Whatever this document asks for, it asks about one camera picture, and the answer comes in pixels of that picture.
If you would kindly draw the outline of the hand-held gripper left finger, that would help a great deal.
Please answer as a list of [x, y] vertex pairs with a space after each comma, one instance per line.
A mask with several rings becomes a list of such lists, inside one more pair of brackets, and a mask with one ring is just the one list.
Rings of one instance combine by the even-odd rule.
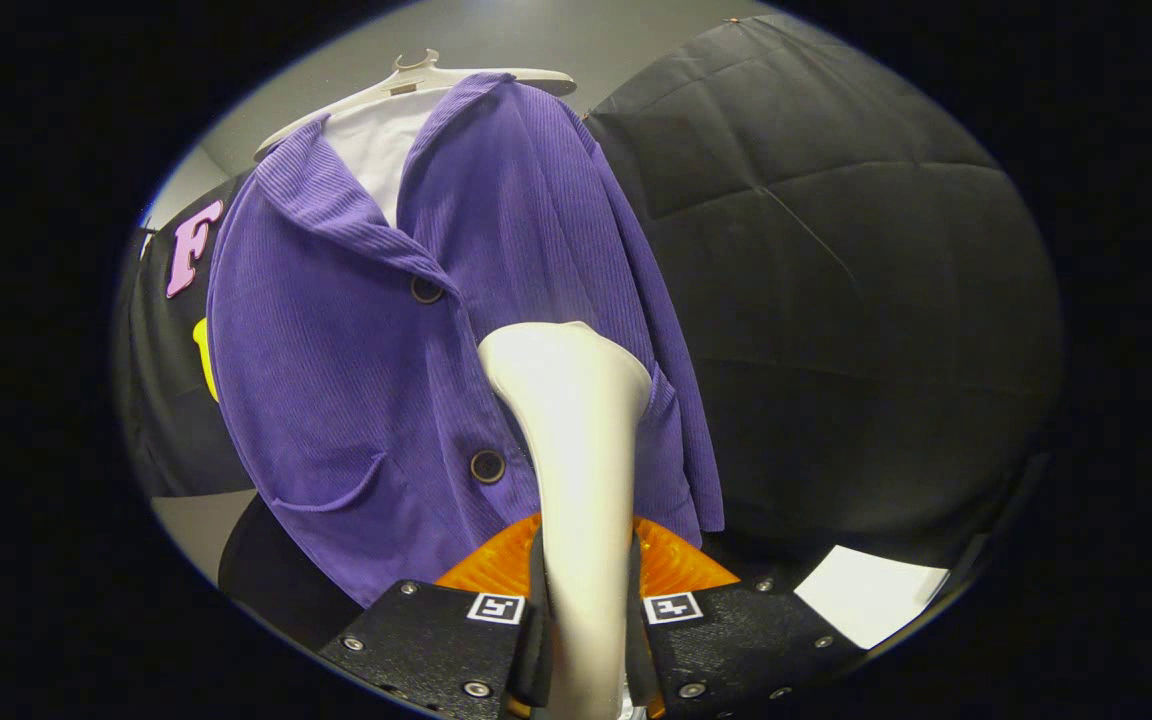
[[397, 579], [319, 655], [445, 719], [526, 719], [550, 700], [550, 609], [539, 514], [438, 582]]

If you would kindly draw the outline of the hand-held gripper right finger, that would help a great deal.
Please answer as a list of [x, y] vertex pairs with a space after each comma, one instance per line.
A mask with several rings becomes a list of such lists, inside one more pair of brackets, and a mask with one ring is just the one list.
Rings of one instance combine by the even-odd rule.
[[796, 588], [812, 556], [717, 558], [655, 521], [636, 518], [641, 637], [636, 674], [650, 673], [649, 719], [768, 717], [791, 694], [854, 670], [867, 652]]

